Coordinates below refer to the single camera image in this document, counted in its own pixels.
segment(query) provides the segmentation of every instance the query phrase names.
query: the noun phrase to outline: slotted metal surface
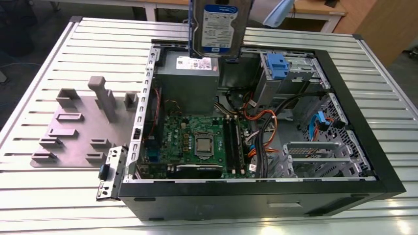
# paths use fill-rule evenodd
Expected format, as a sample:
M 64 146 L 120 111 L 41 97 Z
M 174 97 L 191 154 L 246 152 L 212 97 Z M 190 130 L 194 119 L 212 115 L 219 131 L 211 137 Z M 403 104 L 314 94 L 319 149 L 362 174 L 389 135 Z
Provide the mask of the slotted metal surface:
M 410 105 L 367 46 L 350 35 L 248 29 L 244 43 L 325 49 L 347 83 L 407 192 L 333 216 L 142 222 L 123 202 L 96 202 L 95 168 L 32 168 L 31 154 L 58 107 L 60 88 L 104 76 L 115 96 L 142 92 L 151 39 L 187 40 L 187 26 L 84 18 L 70 23 L 0 133 L 0 231 L 98 234 L 418 233 L 418 123 Z

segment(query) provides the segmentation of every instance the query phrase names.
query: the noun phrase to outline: hard drive label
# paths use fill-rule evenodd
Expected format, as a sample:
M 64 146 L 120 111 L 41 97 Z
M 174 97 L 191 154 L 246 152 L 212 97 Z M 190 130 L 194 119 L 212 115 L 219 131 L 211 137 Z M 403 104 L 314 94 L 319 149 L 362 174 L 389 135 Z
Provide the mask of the hard drive label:
M 202 47 L 206 52 L 227 52 L 232 44 L 232 20 L 238 8 L 227 5 L 206 5 L 203 18 Z

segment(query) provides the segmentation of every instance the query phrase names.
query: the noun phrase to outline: metal drive bracket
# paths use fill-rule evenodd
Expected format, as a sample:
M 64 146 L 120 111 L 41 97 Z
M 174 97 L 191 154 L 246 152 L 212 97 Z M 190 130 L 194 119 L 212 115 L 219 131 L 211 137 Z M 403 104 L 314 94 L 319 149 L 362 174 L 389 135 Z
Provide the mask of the metal drive bracket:
M 120 201 L 118 198 L 128 149 L 119 146 L 110 149 L 106 164 L 99 171 L 99 190 L 96 201 Z

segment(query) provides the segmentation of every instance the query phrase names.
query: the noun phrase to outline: blue plastic clip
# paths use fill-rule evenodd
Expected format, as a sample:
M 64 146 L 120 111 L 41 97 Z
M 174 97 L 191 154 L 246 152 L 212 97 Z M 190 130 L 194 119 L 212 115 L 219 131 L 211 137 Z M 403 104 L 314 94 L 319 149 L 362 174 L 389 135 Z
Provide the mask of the blue plastic clip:
M 267 53 L 267 66 L 274 80 L 283 80 L 289 74 L 289 62 L 283 54 Z

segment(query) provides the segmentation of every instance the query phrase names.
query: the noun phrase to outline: sticker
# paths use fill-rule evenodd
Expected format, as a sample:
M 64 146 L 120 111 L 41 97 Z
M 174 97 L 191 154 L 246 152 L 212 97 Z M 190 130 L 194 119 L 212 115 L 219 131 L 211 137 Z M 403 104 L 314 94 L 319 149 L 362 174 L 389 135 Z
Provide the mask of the sticker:
M 256 103 L 255 103 L 255 101 L 251 99 L 251 100 L 248 100 L 248 104 L 255 108 L 255 106 L 256 106 Z
M 202 46 L 206 52 L 227 52 L 232 44 L 232 20 L 238 8 L 224 5 L 206 5 L 203 10 Z
M 255 172 L 255 171 L 256 171 L 256 165 L 250 164 L 250 166 L 248 166 L 248 171 Z
M 179 56 L 176 62 L 178 70 L 211 70 L 211 59 L 204 57 L 202 59 L 190 58 L 188 56 Z

